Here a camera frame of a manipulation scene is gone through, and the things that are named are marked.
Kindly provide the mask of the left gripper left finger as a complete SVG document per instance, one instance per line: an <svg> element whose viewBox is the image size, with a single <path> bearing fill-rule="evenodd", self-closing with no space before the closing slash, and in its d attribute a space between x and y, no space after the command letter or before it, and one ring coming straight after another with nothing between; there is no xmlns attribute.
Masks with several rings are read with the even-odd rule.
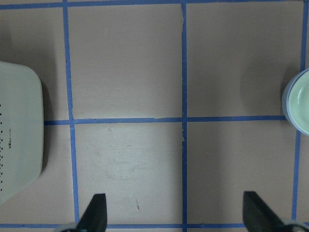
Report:
<svg viewBox="0 0 309 232"><path fill-rule="evenodd" d="M95 194L74 230L76 232L105 232L106 229L106 194Z"/></svg>

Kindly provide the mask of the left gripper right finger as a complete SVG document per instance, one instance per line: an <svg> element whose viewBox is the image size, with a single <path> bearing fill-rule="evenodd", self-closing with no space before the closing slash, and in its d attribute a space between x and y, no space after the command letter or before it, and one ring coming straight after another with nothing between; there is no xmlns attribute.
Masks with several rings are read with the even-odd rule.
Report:
<svg viewBox="0 0 309 232"><path fill-rule="evenodd" d="M243 193L242 219L249 232L289 231L289 226L254 191Z"/></svg>

